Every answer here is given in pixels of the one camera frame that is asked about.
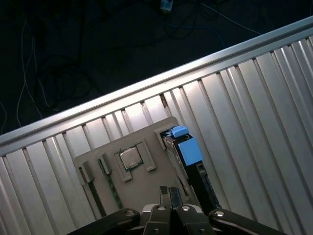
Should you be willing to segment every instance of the blue clamp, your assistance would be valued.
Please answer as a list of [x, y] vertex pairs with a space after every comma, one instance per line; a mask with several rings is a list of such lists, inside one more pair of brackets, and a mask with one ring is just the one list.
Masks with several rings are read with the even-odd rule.
[[171, 130], [170, 130], [172, 136], [174, 138], [178, 138], [178, 137], [181, 137], [181, 136], [184, 136], [184, 135], [187, 135], [189, 134], [189, 131], [187, 129], [187, 127], [185, 126], [176, 126], [176, 127], [173, 127]]
[[[189, 134], [189, 131], [185, 126], [176, 126], [173, 129], [169, 130], [168, 134], [173, 136], [174, 138], [178, 138]], [[182, 157], [184, 158], [186, 165], [192, 165], [203, 160], [203, 155], [200, 151], [198, 142], [193, 136], [191, 139], [179, 143], [178, 147], [181, 151]]]

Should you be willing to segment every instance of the metal table surface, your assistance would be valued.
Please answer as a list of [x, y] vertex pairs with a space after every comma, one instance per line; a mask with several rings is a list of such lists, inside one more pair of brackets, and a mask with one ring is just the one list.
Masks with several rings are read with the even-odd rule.
[[197, 138], [225, 209], [311, 234], [312, 26], [306, 18], [0, 136], [0, 234], [63, 235], [94, 221], [73, 159], [169, 116]]

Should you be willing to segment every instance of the dark floor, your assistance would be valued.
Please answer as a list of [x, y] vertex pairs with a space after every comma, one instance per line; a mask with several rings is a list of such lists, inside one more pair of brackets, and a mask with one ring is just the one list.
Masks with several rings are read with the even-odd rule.
[[[114, 9], [121, 2], [123, 1], [108, 0], [106, 5], [108, 11]], [[173, 24], [179, 24], [182, 18], [192, 11], [192, 5], [180, 4], [182, 2], [182, 0], [174, 0], [176, 6], [171, 15]], [[232, 20], [263, 34], [308, 17], [310, 7], [311, 0], [226, 0], [219, 5], [219, 10]], [[5, 11], [3, 7], [0, 8], [1, 15], [5, 16]], [[86, 24], [98, 14], [98, 8], [93, 6], [90, 1]], [[194, 29], [192, 34], [183, 40], [165, 39], [163, 21], [163, 15], [152, 8], [148, 8], [144, 1], [139, 1], [116, 14], [112, 14], [106, 21], [86, 31], [82, 41], [81, 68], [91, 80], [88, 81], [86, 77], [75, 73], [62, 78], [61, 85], [64, 85], [65, 89], [69, 89], [67, 93], [75, 90], [75, 92], [83, 94], [88, 91], [90, 82], [92, 82], [91, 91], [82, 98], [73, 98], [69, 95], [71, 99], [62, 99], [54, 109], [47, 108], [44, 106], [44, 102], [41, 102], [42, 116], [48, 117], [64, 109], [219, 51], [223, 49], [223, 45], [216, 33], [223, 39], [226, 47], [257, 36], [221, 16], [208, 20], [199, 13], [195, 26], [206, 26], [210, 29]], [[191, 26], [192, 22], [190, 21], [189, 19], [185, 22], [185, 25]], [[68, 22], [61, 22], [58, 24], [59, 30], [54, 23], [46, 22], [45, 47], [43, 50], [39, 48], [36, 50], [38, 65], [43, 59], [51, 55], [63, 55], [74, 61], [77, 60], [78, 22], [76, 18], [70, 19]], [[7, 112], [7, 121], [3, 133], [19, 128], [16, 112], [24, 80], [21, 62], [23, 24], [24, 16], [21, 13], [10, 22], [0, 23], [2, 32], [0, 101]], [[176, 36], [183, 36], [189, 31], [189, 29], [184, 29], [174, 32], [177, 33]], [[25, 65], [32, 53], [31, 38], [31, 30], [26, 26], [23, 36]], [[58, 65], [68, 63], [60, 58], [56, 60], [53, 63]], [[26, 78], [29, 91], [34, 96], [37, 78], [33, 59], [29, 63]], [[52, 97], [55, 97], [55, 90], [52, 87], [52, 80], [48, 79], [44, 88], [49, 104], [54, 101]], [[35, 99], [37, 102], [43, 101], [42, 93], [38, 93]], [[41, 119], [27, 93], [27, 89], [24, 89], [22, 94], [18, 114], [22, 126]], [[4, 120], [5, 116], [0, 108], [0, 129]]]

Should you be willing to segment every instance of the metal frame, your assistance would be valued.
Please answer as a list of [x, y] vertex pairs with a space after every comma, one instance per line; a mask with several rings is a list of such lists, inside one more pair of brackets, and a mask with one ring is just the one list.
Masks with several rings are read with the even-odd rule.
[[0, 136], [0, 156], [313, 35], [303, 19]]

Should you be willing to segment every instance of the screw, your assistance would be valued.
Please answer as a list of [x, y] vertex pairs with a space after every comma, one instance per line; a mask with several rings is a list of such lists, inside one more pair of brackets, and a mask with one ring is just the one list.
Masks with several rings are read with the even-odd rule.
[[189, 211], [189, 209], [190, 209], [190, 207], [188, 207], [188, 206], [183, 206], [181, 208], [182, 208], [183, 211], [186, 211], [186, 212]]
[[218, 217], [223, 217], [224, 216], [224, 212], [217, 211], [217, 212], [215, 212], [215, 215], [217, 215]]
[[126, 211], [125, 215], [126, 216], [133, 216], [134, 212], [133, 211]]
[[165, 207], [164, 207], [164, 206], [159, 206], [157, 209], [158, 209], [159, 211], [164, 211], [164, 210], [165, 210]]

